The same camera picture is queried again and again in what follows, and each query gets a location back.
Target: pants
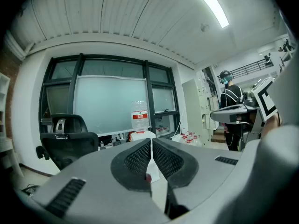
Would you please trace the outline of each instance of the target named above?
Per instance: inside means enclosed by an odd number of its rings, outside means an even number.
[[[230,151],[238,151],[238,141],[240,136],[231,133],[224,133],[226,144],[228,145],[228,149]]]

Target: chair headrest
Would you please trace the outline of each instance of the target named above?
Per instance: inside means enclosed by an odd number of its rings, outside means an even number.
[[[83,118],[77,114],[53,114],[51,115],[53,133],[82,133],[87,132]]]

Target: bottle label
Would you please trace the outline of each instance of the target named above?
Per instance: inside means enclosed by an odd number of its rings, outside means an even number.
[[[142,111],[134,111],[132,112],[133,119],[145,119],[148,117],[148,111],[142,110]]]

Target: brick wall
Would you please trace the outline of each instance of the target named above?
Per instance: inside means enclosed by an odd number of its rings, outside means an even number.
[[[13,100],[14,84],[19,73],[21,61],[18,60],[7,48],[0,49],[0,72],[10,78],[6,98],[5,127],[6,136],[12,138],[11,130],[11,104]]]

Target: metal railing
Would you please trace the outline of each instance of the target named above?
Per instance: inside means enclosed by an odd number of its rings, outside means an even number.
[[[274,65],[273,65],[270,57],[268,57],[263,60],[251,63],[249,65],[242,66],[235,70],[232,70],[232,71],[230,71],[230,73],[233,75],[233,79],[236,79],[238,77],[242,77],[242,76],[248,75],[250,73],[253,73],[253,72],[256,72],[259,70],[263,70],[263,69],[266,69],[266,68],[269,68],[272,66],[274,66]]]

